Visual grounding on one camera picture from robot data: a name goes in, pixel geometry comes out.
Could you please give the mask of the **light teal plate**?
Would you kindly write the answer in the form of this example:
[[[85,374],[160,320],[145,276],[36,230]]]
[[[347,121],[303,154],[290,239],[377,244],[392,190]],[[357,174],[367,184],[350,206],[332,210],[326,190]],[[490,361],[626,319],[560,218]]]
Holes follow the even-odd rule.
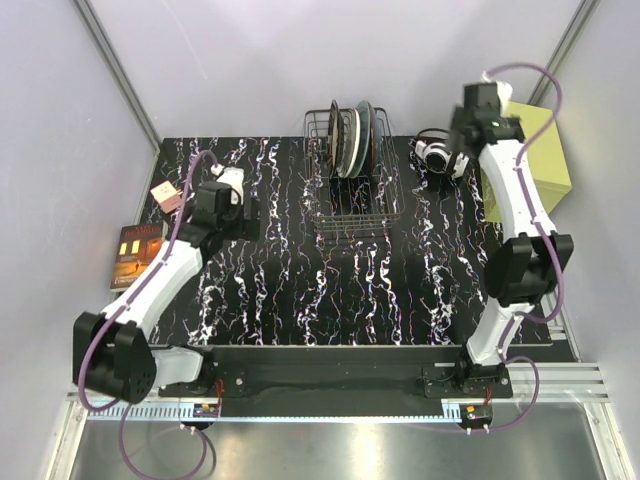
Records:
[[[374,110],[371,103],[362,100],[356,106],[360,119],[360,139],[358,147],[358,156],[354,166],[353,173],[356,177],[364,175],[370,168],[372,141],[374,131]]]

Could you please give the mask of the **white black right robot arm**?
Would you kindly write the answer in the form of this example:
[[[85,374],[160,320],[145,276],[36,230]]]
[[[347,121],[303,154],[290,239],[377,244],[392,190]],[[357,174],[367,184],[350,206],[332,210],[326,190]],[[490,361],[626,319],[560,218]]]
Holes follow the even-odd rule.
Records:
[[[564,291],[564,269],[574,252],[570,235],[558,232],[540,199],[519,118],[507,116],[509,90],[499,82],[464,87],[454,110],[448,146],[479,163],[493,189],[503,228],[501,246],[488,259],[488,294],[474,333],[463,344],[452,382],[479,396],[506,376],[508,347],[523,320],[552,291]]]

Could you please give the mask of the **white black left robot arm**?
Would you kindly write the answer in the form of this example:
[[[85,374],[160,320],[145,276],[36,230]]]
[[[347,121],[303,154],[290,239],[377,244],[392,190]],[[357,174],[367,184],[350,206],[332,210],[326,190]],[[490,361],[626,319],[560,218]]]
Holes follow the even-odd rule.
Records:
[[[259,237],[260,202],[246,198],[244,175],[228,168],[202,183],[169,239],[143,274],[100,313],[73,326],[72,381],[116,401],[137,404],[155,388],[183,385],[196,396],[215,386],[211,355],[194,347],[153,346],[152,330],[180,290],[227,241]]]

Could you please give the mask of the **brown cream checkered plate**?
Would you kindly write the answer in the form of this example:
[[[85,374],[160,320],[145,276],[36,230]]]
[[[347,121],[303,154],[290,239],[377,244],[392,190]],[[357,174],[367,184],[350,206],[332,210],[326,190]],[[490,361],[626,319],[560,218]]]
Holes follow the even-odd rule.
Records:
[[[338,166],[343,157],[344,121],[336,100],[331,102],[328,130],[328,165],[332,175],[337,174]]]

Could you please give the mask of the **white blue striped plate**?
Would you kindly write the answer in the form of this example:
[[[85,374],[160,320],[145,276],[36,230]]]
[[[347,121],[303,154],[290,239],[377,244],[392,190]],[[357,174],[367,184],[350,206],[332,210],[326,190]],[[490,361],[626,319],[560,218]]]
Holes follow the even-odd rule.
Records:
[[[342,177],[348,178],[351,175],[356,162],[357,152],[361,134],[361,120],[357,109],[349,111],[349,129],[345,135],[345,148],[343,157]]]

